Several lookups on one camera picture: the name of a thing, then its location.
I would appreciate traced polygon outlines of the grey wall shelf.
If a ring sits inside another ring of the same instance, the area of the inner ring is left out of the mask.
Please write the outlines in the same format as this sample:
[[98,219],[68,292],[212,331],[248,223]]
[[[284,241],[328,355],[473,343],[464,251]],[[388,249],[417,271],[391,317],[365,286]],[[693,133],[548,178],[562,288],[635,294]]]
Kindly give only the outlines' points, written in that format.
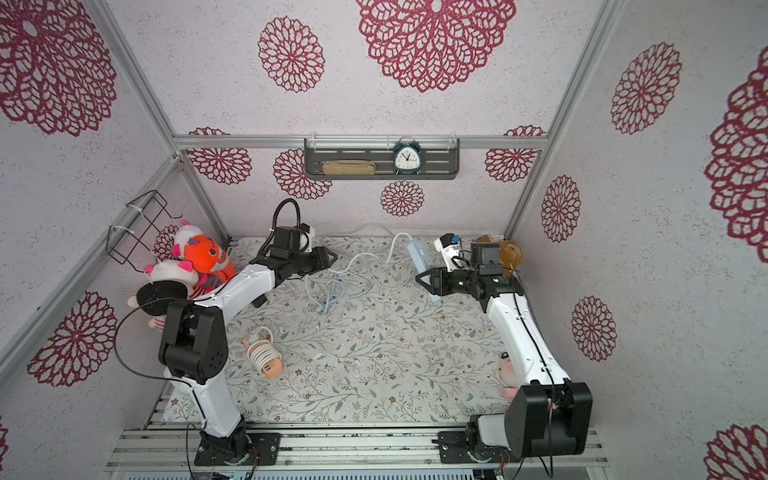
[[[396,175],[393,149],[399,142],[417,142],[421,147],[423,166],[418,175]],[[366,160],[376,165],[375,176],[325,176],[322,163],[330,160]],[[379,143],[360,141],[304,141],[304,170],[312,180],[452,180],[460,169],[460,141],[454,137],[436,141],[400,138]]]

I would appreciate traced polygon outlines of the floral table mat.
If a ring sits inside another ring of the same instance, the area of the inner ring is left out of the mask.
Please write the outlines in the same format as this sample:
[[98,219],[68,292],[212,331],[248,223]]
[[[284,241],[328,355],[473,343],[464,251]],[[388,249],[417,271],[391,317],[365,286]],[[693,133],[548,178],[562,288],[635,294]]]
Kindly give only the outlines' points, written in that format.
[[[338,255],[390,238],[326,237]],[[430,303],[414,287],[381,288],[315,312],[304,280],[290,280],[226,325],[223,374],[253,422],[453,423],[507,407],[504,343],[479,303]]]

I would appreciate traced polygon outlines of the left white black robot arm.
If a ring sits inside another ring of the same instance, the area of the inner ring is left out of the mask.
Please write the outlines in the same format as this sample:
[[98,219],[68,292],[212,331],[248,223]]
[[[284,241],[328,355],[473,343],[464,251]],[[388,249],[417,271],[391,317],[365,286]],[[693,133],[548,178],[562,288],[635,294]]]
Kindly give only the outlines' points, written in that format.
[[159,360],[196,404],[207,435],[230,437],[243,419],[222,374],[227,322],[284,281],[333,266],[338,255],[313,239],[311,230],[279,227],[246,267],[209,296],[168,306]]

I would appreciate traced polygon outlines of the tan pouch on shelf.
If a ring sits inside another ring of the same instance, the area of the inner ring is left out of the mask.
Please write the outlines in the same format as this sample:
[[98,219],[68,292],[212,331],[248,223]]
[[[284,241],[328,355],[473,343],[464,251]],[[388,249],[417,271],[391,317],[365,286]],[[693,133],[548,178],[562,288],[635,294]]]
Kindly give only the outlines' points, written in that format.
[[366,160],[330,160],[322,163],[325,176],[375,176],[376,165]]

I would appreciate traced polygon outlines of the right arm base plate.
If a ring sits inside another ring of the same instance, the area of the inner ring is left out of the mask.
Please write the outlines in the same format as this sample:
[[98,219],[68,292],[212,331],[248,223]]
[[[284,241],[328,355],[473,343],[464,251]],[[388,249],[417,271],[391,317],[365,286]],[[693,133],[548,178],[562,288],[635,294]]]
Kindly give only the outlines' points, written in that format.
[[515,458],[507,448],[490,446],[466,430],[439,431],[432,441],[438,447],[443,464],[499,464],[513,463]]

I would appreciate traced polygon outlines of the teal alarm clock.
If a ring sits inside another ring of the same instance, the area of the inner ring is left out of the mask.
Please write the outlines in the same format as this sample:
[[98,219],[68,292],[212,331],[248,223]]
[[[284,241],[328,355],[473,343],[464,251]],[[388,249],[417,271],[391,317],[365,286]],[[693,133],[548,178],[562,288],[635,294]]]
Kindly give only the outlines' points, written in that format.
[[396,175],[418,175],[423,166],[420,145],[415,142],[399,142],[393,149],[393,169]]

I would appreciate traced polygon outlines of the brown teddy bear plush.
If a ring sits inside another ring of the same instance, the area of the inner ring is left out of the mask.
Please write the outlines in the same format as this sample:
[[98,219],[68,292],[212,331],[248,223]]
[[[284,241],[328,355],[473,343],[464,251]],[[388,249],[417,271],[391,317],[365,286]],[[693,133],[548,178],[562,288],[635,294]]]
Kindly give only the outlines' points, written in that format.
[[506,270],[518,269],[524,260],[524,255],[521,247],[509,240],[492,240],[489,235],[483,235],[475,239],[480,243],[493,243],[497,244],[500,249],[500,260]]

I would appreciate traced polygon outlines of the black faced striped plush doll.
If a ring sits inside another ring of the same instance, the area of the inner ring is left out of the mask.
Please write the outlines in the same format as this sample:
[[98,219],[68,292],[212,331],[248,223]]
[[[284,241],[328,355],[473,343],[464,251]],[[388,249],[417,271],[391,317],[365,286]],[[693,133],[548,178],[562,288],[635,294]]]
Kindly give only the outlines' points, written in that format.
[[188,260],[163,260],[147,266],[145,273],[147,282],[128,299],[127,305],[149,315],[149,326],[158,331],[165,327],[170,303],[201,296],[208,280],[208,276],[199,273]]

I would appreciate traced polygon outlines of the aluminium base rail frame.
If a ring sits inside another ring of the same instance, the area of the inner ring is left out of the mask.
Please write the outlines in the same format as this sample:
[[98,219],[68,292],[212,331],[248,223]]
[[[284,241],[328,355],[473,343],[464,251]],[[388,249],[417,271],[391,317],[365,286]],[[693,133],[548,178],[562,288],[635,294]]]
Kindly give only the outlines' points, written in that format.
[[589,431],[577,456],[513,461],[496,454],[488,462],[466,458],[445,463],[450,449],[441,433],[462,436],[460,424],[331,425],[255,424],[266,439],[258,461],[197,466],[199,437],[178,425],[127,430],[109,456],[103,479],[611,479],[602,442]]

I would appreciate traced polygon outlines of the light blue power strip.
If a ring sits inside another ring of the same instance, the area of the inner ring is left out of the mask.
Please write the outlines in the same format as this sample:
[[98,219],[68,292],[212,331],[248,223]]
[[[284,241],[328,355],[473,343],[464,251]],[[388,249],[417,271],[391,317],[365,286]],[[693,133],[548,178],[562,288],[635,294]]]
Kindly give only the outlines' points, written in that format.
[[340,253],[330,270],[307,277],[306,293],[315,312],[329,314],[342,300],[367,296],[381,288],[385,297],[414,287],[428,302],[439,298],[419,286],[414,277],[434,266],[427,244],[407,232],[393,234],[379,247]]

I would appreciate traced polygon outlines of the pink plush red dotted dress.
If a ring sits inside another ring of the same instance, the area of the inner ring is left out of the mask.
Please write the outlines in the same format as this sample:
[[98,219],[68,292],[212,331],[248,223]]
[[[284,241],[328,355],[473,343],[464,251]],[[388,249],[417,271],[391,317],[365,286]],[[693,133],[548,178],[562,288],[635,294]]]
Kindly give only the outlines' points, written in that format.
[[507,400],[513,400],[518,392],[519,382],[515,374],[514,365],[507,352],[501,355],[500,379],[503,385],[503,397]]

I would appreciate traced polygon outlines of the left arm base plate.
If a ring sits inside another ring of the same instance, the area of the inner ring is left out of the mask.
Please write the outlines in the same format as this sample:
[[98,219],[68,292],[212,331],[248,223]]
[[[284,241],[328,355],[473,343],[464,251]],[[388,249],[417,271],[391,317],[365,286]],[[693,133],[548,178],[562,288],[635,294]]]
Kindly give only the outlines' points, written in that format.
[[232,438],[218,438],[201,434],[201,442],[193,465],[219,466],[273,466],[276,463],[282,436],[276,433],[246,433]]

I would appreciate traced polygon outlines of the orange fish plush toy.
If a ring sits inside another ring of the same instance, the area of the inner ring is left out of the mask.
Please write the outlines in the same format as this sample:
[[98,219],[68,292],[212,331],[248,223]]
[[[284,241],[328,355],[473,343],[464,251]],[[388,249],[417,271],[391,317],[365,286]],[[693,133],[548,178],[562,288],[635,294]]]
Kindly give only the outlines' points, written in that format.
[[186,221],[174,234],[172,255],[180,261],[190,262],[198,273],[213,275],[222,282],[236,275],[227,252],[201,228]]

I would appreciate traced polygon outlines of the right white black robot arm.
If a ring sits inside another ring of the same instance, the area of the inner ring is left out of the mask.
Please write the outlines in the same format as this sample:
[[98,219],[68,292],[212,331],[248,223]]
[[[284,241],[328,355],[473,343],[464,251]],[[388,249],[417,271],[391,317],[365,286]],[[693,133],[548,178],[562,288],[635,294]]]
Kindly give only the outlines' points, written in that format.
[[432,296],[474,298],[498,330],[516,382],[504,413],[472,416],[461,440],[439,434],[442,462],[519,462],[582,454],[592,393],[586,383],[570,378],[546,345],[519,278],[502,263],[500,245],[474,242],[463,249],[453,233],[434,245],[445,264],[421,270],[416,282]]

